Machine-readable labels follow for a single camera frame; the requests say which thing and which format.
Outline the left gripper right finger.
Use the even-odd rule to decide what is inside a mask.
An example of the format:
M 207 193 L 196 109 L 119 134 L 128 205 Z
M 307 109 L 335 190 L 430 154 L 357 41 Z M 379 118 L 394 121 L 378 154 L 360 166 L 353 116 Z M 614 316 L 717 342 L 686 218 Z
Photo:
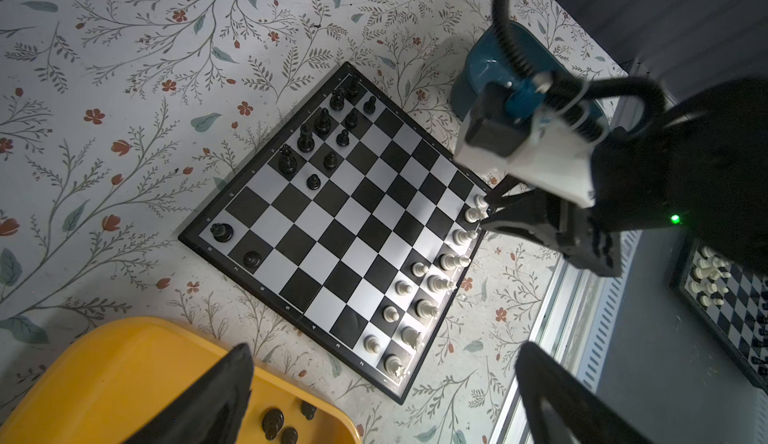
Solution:
M 533 342 L 520 347 L 516 376 L 535 443 L 647 443 Z

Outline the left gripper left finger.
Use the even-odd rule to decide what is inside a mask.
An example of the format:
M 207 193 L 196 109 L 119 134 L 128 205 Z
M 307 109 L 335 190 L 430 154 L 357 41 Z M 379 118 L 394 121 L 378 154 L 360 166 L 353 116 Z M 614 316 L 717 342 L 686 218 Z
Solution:
M 234 443 L 248 406 L 253 375 L 249 347 L 235 346 L 126 441 Z

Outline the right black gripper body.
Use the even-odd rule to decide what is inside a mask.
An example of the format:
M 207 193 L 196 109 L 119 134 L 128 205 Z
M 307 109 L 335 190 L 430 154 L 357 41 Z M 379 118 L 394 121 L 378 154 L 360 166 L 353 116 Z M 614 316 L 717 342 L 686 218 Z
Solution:
M 572 266 L 600 277 L 622 274 L 621 235 L 609 233 L 581 209 L 540 189 L 511 195 L 520 181 L 507 176 L 484 200 L 488 216 L 480 222 L 484 231 L 533 242 L 562 254 Z

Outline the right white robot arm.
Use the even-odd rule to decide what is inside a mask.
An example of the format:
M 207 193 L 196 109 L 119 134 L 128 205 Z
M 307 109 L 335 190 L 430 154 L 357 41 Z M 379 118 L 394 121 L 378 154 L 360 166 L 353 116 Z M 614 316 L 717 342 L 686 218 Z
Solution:
M 484 231 L 555 250 L 601 277 L 622 273 L 623 231 L 669 227 L 673 216 L 726 258 L 767 270 L 767 80 L 725 82 L 617 130 L 591 159 L 594 205 L 538 184 L 491 200 Z

